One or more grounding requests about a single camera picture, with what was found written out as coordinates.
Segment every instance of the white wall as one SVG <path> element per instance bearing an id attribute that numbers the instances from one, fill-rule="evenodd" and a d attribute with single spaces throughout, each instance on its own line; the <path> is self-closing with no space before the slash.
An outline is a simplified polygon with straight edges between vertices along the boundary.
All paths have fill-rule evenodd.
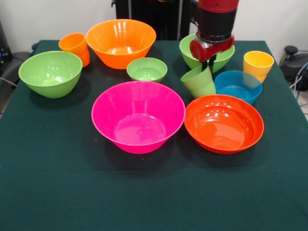
<path id="1" fill-rule="evenodd" d="M 41 39 L 86 34 L 115 13 L 111 0 L 0 0 L 0 20 L 13 52 L 31 51 Z"/>
<path id="2" fill-rule="evenodd" d="M 12 51 L 30 51 L 41 39 L 86 33 L 116 18 L 111 0 L 0 0 L 0 19 Z M 265 40 L 275 58 L 286 45 L 308 50 L 307 0 L 240 0 L 234 26 L 237 40 Z"/>

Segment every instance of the orange bowl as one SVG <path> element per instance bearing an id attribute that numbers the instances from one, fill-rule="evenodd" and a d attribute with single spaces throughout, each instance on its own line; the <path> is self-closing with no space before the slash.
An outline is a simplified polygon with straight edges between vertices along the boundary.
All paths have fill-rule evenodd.
<path id="1" fill-rule="evenodd" d="M 191 102 L 186 108 L 184 125 L 200 146 L 217 154 L 246 150 L 264 132 L 259 112 L 228 95 L 207 95 Z"/>
<path id="2" fill-rule="evenodd" d="M 86 35 L 88 45 L 107 66 L 126 69 L 135 59 L 143 58 L 156 39 L 146 23 L 115 19 L 93 26 Z"/>

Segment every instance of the yellow cup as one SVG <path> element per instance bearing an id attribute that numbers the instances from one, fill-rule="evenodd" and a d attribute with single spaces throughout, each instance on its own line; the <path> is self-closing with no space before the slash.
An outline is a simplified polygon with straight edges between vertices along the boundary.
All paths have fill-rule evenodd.
<path id="1" fill-rule="evenodd" d="M 263 83 L 274 62 L 274 58 L 265 52 L 250 51 L 244 55 L 244 72 L 253 75 Z"/>

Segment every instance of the light green bowl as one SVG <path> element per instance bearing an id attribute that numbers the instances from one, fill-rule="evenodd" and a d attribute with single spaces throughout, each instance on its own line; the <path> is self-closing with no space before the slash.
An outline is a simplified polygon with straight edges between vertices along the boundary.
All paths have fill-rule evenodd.
<path id="1" fill-rule="evenodd" d="M 167 65 L 155 58 L 140 58 L 127 66 L 127 73 L 132 80 L 160 83 L 168 71 Z"/>
<path id="2" fill-rule="evenodd" d="M 201 66 L 201 63 L 193 57 L 190 50 L 190 43 L 195 38 L 196 38 L 195 34 L 188 35 L 185 38 L 183 38 L 180 42 L 180 51 L 182 53 L 183 59 L 191 69 L 195 69 L 196 67 Z M 231 59 L 231 57 L 234 55 L 234 52 L 235 52 L 235 47 L 233 45 L 227 51 L 217 54 L 217 58 L 214 61 L 213 73 L 223 68 L 224 65 L 226 65 L 227 62 Z"/>
<path id="3" fill-rule="evenodd" d="M 18 74 L 36 93 L 47 98 L 60 98 L 76 86 L 81 69 L 82 61 L 77 55 L 48 51 L 27 59 L 20 66 Z"/>

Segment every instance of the pink bowl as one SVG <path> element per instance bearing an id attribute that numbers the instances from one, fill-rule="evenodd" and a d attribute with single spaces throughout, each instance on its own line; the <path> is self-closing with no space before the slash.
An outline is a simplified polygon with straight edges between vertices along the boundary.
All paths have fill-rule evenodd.
<path id="1" fill-rule="evenodd" d="M 182 126 L 185 105 L 172 89 L 154 82 L 131 81 L 104 91 L 92 107 L 96 129 L 120 149 L 152 152 Z"/>

